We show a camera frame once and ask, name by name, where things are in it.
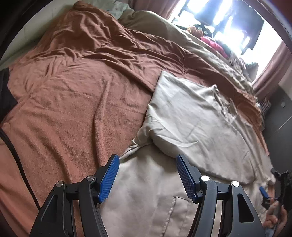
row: pink curtain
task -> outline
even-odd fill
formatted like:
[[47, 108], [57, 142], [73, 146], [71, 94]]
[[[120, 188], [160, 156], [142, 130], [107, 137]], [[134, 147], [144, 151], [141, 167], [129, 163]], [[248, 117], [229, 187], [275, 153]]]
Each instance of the pink curtain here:
[[179, 0], [133, 0], [133, 9], [153, 11], [168, 20], [178, 2]]
[[270, 62], [253, 85], [259, 101], [269, 98], [278, 88], [278, 84], [292, 63], [292, 55], [282, 42]]

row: orange blanket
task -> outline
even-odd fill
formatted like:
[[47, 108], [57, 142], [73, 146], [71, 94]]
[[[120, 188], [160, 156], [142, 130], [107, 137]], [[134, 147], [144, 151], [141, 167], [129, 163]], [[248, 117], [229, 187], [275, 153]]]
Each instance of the orange blanket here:
[[[18, 104], [1, 126], [40, 205], [57, 181], [79, 182], [112, 153], [124, 152], [142, 125], [161, 70], [217, 84], [258, 122], [252, 99], [200, 57], [163, 38], [127, 30], [82, 2], [12, 65], [8, 86]], [[1, 140], [0, 154], [0, 210], [19, 237], [28, 236], [38, 211]], [[82, 232], [80, 224], [77, 230]]]

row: silver screw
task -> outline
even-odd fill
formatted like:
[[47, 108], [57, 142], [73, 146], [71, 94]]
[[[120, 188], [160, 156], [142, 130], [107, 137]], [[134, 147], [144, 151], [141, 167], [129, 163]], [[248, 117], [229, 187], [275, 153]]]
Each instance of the silver screw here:
[[202, 179], [203, 181], [205, 181], [205, 182], [207, 182], [207, 181], [210, 180], [210, 178], [209, 178], [208, 176], [206, 176], [206, 175], [203, 175], [203, 176], [201, 177], [201, 179]]
[[95, 179], [95, 177], [93, 175], [89, 175], [89, 176], [86, 177], [87, 181], [92, 181], [94, 179]]
[[237, 181], [233, 181], [233, 182], [232, 182], [232, 185], [233, 185], [234, 187], [239, 187], [239, 182], [237, 182]]
[[56, 186], [57, 186], [57, 187], [62, 187], [62, 186], [63, 186], [63, 184], [64, 184], [64, 182], [63, 182], [63, 181], [58, 181], [58, 182], [56, 183]]

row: hand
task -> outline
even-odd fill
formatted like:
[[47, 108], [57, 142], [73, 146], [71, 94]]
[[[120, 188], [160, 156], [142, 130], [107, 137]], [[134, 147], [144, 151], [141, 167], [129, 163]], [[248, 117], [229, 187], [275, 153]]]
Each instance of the hand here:
[[275, 202], [275, 200], [272, 198], [271, 205], [267, 212], [266, 220], [263, 223], [264, 228], [272, 229], [274, 228], [275, 224], [279, 221], [274, 237], [278, 236], [278, 234], [281, 232], [281, 230], [284, 228], [284, 226], [287, 223], [287, 211], [284, 209], [283, 206], [281, 206], [279, 220], [276, 216], [273, 216], [273, 212], [277, 208], [278, 205], [279, 205], [279, 202], [278, 201]]

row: black cable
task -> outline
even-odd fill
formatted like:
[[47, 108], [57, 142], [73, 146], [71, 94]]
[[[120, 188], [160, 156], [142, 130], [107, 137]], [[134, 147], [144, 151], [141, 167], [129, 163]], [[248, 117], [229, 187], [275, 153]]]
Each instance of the black cable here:
[[6, 133], [1, 128], [0, 128], [0, 138], [5, 142], [5, 144], [9, 148], [11, 154], [13, 155], [13, 157], [15, 159], [15, 162], [16, 162], [16, 164], [18, 166], [18, 169], [20, 171], [21, 177], [22, 177], [22, 179], [23, 179], [28, 191], [30, 192], [30, 195], [32, 196], [32, 199], [34, 200], [34, 203], [36, 204], [37, 209], [40, 210], [41, 207], [40, 207], [40, 205], [39, 205], [39, 203], [37, 201], [37, 198], [36, 198], [36, 196], [34, 194], [34, 191], [32, 190], [32, 188], [31, 188], [31, 186], [30, 186], [30, 184], [29, 184], [29, 182], [27, 180], [27, 177], [25, 176], [25, 173], [24, 173], [21, 161], [19, 159], [19, 156], [18, 156], [18, 154], [17, 154], [12, 142], [10, 141], [9, 137], [6, 135]]

